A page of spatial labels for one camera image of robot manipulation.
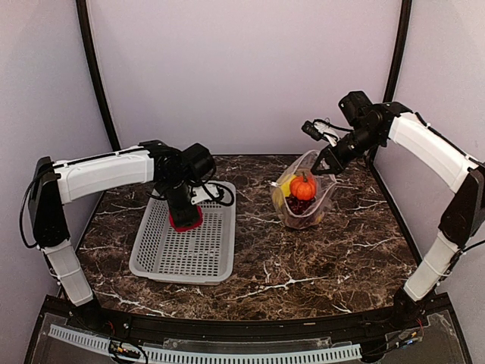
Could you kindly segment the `clear zip top bag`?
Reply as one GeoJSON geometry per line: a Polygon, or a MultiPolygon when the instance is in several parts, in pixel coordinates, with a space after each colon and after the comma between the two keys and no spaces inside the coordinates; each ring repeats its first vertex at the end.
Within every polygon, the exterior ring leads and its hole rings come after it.
{"type": "Polygon", "coordinates": [[[316,150],[305,152],[270,183],[277,216],[288,228],[302,230],[319,224],[331,209],[337,182],[332,174],[311,172],[318,154],[316,150]]]}

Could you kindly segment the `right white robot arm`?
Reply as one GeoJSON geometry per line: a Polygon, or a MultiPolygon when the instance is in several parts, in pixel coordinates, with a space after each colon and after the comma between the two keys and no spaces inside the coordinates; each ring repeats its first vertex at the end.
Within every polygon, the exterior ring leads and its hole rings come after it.
{"type": "Polygon", "coordinates": [[[415,272],[393,297],[386,321],[402,329],[424,309],[424,299],[452,273],[484,223],[484,164],[462,151],[399,102],[372,103],[364,93],[348,94],[339,107],[350,126],[339,141],[320,151],[313,175],[340,174],[354,159],[393,142],[409,151],[451,190],[435,241],[415,272]]]}

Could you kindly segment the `right black frame post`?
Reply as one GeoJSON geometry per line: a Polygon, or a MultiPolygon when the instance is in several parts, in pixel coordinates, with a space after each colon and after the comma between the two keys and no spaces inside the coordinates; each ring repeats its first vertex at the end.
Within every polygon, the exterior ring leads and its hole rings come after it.
{"type": "Polygon", "coordinates": [[[412,0],[401,0],[396,39],[393,48],[390,70],[386,82],[386,88],[383,94],[383,102],[391,102],[396,92],[396,87],[399,80],[399,73],[401,71],[402,60],[405,52],[408,28],[411,19],[411,9],[412,0]]]}

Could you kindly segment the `dark red grape bunch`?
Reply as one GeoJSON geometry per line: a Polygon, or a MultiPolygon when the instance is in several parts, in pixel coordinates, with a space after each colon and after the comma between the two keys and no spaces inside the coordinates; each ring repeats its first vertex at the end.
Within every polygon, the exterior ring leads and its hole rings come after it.
{"type": "Polygon", "coordinates": [[[310,200],[297,199],[290,195],[286,198],[286,204],[294,215],[304,215],[305,212],[314,204],[315,198],[310,200]]]}

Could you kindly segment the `black frame post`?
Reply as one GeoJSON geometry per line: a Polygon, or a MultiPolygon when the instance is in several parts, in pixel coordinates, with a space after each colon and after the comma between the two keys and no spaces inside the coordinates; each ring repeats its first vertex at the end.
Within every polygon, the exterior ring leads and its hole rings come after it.
{"type": "Polygon", "coordinates": [[[98,59],[95,51],[95,43],[92,35],[91,22],[89,19],[88,1],[76,0],[77,18],[83,42],[83,49],[86,57],[86,63],[95,93],[95,99],[98,104],[102,123],[108,137],[108,142],[114,152],[120,151],[120,141],[115,130],[113,118],[108,105],[108,99],[105,93],[102,75],[99,69],[98,59]]]}
{"type": "Polygon", "coordinates": [[[386,82],[386,88],[383,94],[383,102],[391,102],[396,92],[396,87],[399,80],[399,73],[401,71],[402,60],[405,52],[408,28],[411,19],[411,9],[412,0],[401,0],[396,39],[393,48],[390,70],[386,82]]]}

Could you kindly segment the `left black frame post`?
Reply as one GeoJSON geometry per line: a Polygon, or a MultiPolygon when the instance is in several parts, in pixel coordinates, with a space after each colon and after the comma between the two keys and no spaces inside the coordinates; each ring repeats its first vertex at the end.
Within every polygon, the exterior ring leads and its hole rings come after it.
{"type": "Polygon", "coordinates": [[[98,104],[102,123],[108,137],[108,142],[114,152],[120,151],[120,141],[115,130],[113,118],[108,105],[108,99],[105,93],[102,75],[99,69],[98,59],[95,51],[95,43],[92,35],[91,22],[89,19],[88,1],[76,0],[77,18],[83,42],[83,49],[86,57],[86,63],[95,93],[95,99],[98,104]]]}

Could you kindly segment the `small orange pumpkin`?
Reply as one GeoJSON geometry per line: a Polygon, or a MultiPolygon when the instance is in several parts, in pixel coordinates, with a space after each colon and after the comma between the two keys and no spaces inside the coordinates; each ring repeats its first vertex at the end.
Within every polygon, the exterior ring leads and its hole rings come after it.
{"type": "Polygon", "coordinates": [[[291,182],[290,191],[297,199],[310,200],[316,195],[316,183],[310,174],[303,171],[291,182]]]}

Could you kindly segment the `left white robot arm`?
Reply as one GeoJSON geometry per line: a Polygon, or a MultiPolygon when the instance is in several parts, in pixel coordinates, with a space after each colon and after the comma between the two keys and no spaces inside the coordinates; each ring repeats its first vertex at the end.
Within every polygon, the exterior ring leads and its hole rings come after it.
{"type": "Polygon", "coordinates": [[[88,329],[99,331],[108,320],[71,244],[64,206],[115,187],[152,182],[156,191],[152,198],[167,202],[171,226],[188,231],[202,223],[193,194],[213,168],[214,159],[203,145],[195,143],[180,151],[159,140],[73,161],[44,157],[37,162],[21,207],[30,213],[35,240],[27,247],[42,252],[74,305],[74,315],[88,329]]]}

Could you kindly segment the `black curved front rail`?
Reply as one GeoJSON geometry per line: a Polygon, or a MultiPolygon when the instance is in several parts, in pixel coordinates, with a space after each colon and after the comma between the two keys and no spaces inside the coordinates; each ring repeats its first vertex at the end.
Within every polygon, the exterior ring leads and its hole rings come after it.
{"type": "Polygon", "coordinates": [[[328,317],[239,322],[163,318],[103,308],[84,312],[63,300],[53,310],[67,317],[67,321],[78,328],[106,334],[114,332],[119,338],[153,343],[166,339],[262,342],[320,337],[329,337],[334,342],[367,343],[383,340],[386,334],[417,325],[408,322],[406,326],[395,327],[389,319],[393,312],[390,307],[328,317]]]}

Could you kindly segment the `white perforated plastic basket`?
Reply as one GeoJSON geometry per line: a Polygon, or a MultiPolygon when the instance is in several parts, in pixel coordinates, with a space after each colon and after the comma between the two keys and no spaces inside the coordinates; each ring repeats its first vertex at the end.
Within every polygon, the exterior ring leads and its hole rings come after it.
{"type": "Polygon", "coordinates": [[[168,204],[150,199],[130,256],[130,271],[142,278],[176,284],[216,285],[233,271],[236,230],[236,188],[232,183],[211,181],[206,189],[216,194],[220,205],[195,191],[202,210],[202,223],[189,231],[177,232],[170,223],[168,204]]]}

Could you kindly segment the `red bell pepper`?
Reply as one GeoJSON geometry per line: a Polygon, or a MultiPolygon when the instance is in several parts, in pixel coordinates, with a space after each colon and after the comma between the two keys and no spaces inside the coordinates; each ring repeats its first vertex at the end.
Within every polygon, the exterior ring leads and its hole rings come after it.
{"type": "Polygon", "coordinates": [[[192,206],[185,210],[170,210],[169,222],[176,232],[186,232],[199,227],[203,222],[202,210],[199,206],[192,206]]]}

